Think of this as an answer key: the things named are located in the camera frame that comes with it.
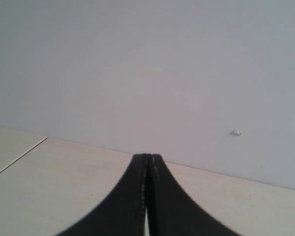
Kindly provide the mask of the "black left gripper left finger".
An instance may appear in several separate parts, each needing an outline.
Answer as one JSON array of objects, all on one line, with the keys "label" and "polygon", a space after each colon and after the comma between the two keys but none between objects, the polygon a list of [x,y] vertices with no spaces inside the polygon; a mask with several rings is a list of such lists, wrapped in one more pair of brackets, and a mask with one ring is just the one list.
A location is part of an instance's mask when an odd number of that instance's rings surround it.
[{"label": "black left gripper left finger", "polygon": [[147,155],[135,154],[126,171],[91,212],[59,236],[143,236]]}]

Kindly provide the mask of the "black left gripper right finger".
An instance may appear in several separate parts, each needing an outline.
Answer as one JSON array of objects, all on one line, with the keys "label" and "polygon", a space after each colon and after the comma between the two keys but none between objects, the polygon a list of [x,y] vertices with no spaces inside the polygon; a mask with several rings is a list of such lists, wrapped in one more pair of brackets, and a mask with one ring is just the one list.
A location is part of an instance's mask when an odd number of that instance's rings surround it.
[{"label": "black left gripper right finger", "polygon": [[147,220],[151,236],[237,236],[178,184],[159,154],[147,155]]}]

